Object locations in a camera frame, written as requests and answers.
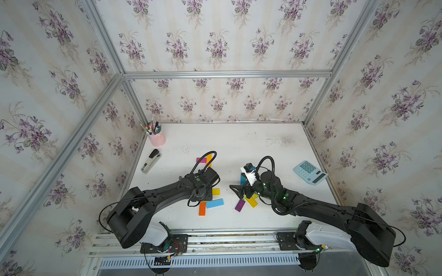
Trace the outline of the orange-yellow wooden block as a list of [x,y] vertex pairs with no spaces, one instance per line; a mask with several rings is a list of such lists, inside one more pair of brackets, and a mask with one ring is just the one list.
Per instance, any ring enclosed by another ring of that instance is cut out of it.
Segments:
[[213,154],[209,154],[209,155],[206,157],[206,165],[207,165],[208,167],[211,167],[211,161],[212,161],[212,158],[213,158]]

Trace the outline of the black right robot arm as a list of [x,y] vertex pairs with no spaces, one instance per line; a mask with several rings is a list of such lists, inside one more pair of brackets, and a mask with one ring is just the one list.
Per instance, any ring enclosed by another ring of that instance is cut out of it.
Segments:
[[231,185],[230,189],[242,199],[258,195],[270,200],[272,210],[279,216],[299,216],[304,220],[295,232],[279,232],[281,250],[314,250],[326,246],[358,252],[365,260],[388,267],[398,229],[388,225],[370,206],[356,207],[330,204],[286,189],[280,178],[270,171],[261,174],[253,184]]

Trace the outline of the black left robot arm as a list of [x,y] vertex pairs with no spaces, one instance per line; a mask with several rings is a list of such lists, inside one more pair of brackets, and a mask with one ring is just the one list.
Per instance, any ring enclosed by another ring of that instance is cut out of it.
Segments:
[[137,243],[147,244],[159,252],[172,246],[170,229],[163,222],[152,225],[153,216],[179,201],[187,200],[195,207],[212,200],[212,189],[221,181],[212,168],[191,171],[178,181],[160,188],[131,188],[121,200],[105,206],[99,213],[100,226],[115,235],[122,248]]

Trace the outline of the yellow block near right arm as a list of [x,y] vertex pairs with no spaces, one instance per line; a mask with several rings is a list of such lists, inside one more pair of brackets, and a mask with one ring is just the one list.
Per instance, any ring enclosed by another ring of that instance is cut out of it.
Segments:
[[258,205],[256,199],[253,198],[253,197],[251,197],[251,198],[246,198],[246,201],[249,203],[249,205],[250,205],[252,208],[255,208],[255,207]]

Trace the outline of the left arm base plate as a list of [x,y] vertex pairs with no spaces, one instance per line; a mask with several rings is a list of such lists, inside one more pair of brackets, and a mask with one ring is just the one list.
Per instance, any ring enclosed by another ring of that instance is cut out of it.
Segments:
[[159,246],[154,246],[149,243],[142,243],[140,248],[141,254],[182,254],[186,253],[188,246],[187,234],[172,234],[169,235],[165,241]]

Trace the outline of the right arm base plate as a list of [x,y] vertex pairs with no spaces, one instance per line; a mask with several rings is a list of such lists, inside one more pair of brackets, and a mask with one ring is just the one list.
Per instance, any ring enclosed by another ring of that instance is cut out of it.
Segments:
[[321,252],[325,249],[324,245],[313,244],[305,234],[297,232],[277,232],[276,240],[281,251],[313,250]]

